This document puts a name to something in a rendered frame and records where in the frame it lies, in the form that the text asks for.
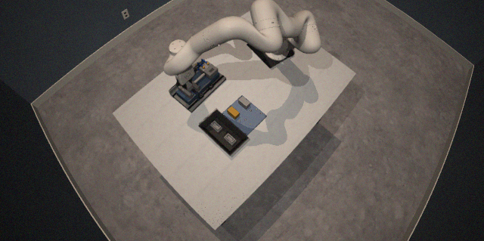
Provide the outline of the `orange rectangular block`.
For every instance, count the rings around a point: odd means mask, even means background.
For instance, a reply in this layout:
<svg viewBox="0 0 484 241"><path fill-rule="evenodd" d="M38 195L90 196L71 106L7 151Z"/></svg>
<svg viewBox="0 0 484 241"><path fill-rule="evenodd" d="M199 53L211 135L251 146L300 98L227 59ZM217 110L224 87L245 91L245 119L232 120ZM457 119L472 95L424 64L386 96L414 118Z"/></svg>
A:
<svg viewBox="0 0 484 241"><path fill-rule="evenodd" d="M228 114L229 114L231 117L233 117L234 119L236 119L236 118L237 118L237 117L240 115L240 113L239 113L238 111L236 111L236 109L235 109L235 108L233 108L233 107L230 107L230 108L228 109Z"/></svg>

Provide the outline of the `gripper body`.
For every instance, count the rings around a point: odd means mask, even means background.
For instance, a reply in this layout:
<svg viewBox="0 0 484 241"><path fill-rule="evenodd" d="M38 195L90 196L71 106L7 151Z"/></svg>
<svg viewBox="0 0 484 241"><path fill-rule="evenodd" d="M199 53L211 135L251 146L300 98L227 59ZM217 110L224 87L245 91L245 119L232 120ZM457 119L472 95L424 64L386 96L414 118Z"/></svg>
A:
<svg viewBox="0 0 484 241"><path fill-rule="evenodd" d="M178 80L180 85L184 85L193 76L194 76L194 68L191 65L187 71L179 73L178 75L175 75L175 78L176 78L176 81Z"/></svg>

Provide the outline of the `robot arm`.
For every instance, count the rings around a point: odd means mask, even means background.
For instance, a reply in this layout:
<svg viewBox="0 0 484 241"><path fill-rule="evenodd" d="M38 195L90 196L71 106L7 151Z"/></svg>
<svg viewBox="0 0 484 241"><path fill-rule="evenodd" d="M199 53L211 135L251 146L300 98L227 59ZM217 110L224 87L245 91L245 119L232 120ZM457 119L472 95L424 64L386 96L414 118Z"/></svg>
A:
<svg viewBox="0 0 484 241"><path fill-rule="evenodd" d="M234 39L270 53L266 55L272 60L283 60L294 48L305 54L314 54L321 48L317 23L310 11L288 17L273 0L255 0L250 14L253 24L242 17L224 17L187 42L181 39L171 42L170 55L163 67L165 74L175 76L187 71L202 53Z"/></svg>

